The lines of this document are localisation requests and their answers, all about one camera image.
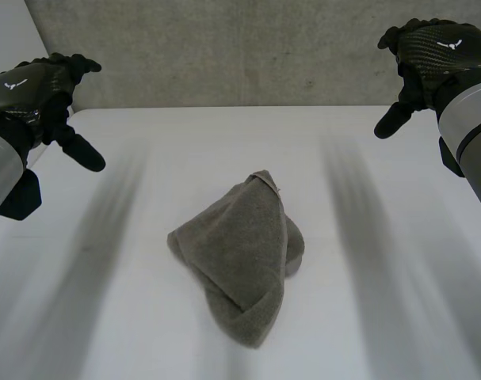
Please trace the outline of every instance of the black glove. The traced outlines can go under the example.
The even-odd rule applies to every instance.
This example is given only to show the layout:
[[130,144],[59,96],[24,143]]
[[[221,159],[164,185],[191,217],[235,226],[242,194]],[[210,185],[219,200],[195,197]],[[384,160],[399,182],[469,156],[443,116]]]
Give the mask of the black glove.
[[[0,73],[0,137],[18,152],[24,167],[32,148],[56,141],[87,169],[104,169],[103,157],[67,125],[75,86],[84,74],[100,70],[101,65],[83,55],[54,53]],[[38,178],[26,169],[0,205],[0,215],[22,220],[40,205]]]
[[[395,55],[404,87],[374,133],[385,139],[397,132],[414,111],[432,109],[441,115],[460,92],[481,82],[481,31],[470,24],[413,19],[402,28],[389,28],[378,43]],[[443,163],[463,177],[460,167],[440,139]]]
[[20,63],[0,74],[0,113],[23,122],[31,136],[31,147],[56,141],[63,152],[95,172],[105,167],[103,157],[66,122],[74,88],[101,65],[83,55],[49,58]]

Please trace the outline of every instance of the folded towel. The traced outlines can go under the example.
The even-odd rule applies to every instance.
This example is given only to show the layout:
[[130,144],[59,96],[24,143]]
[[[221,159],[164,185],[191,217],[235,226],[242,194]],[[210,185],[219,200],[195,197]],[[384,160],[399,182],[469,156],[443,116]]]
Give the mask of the folded towel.
[[169,234],[168,246],[203,284],[218,324],[249,347],[259,346],[275,322],[284,276],[298,270],[304,250],[267,171]]

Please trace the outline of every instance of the carbon fiber glove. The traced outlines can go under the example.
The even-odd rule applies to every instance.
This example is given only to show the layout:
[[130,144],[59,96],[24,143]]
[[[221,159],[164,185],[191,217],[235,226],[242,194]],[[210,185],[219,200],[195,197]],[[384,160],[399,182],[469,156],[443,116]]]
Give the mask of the carbon fiber glove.
[[83,55],[66,57],[58,53],[48,58],[20,63],[0,73],[0,114],[24,123],[31,136],[31,148],[56,141],[63,152],[93,171],[105,167],[103,157],[74,129],[67,125],[67,108],[74,88],[101,65]]
[[[463,90],[481,82],[481,31],[470,24],[413,19],[389,28],[378,43],[395,55],[404,87],[374,133],[385,139],[397,132],[414,111],[432,109],[439,117]],[[460,167],[440,140],[444,164],[459,176]]]

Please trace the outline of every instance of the white wall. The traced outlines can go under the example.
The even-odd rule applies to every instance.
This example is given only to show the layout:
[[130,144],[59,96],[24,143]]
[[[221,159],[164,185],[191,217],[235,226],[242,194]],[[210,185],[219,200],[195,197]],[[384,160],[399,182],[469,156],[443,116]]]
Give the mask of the white wall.
[[0,0],[0,72],[47,52],[23,0]]

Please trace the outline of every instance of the cloth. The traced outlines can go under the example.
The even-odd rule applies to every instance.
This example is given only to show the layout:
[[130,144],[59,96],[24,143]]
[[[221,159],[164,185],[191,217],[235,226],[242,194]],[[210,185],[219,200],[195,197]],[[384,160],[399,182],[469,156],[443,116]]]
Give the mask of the cloth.
[[168,246],[203,284],[219,326],[253,348],[275,322],[284,277],[298,270],[304,251],[267,171],[250,175],[169,234]]

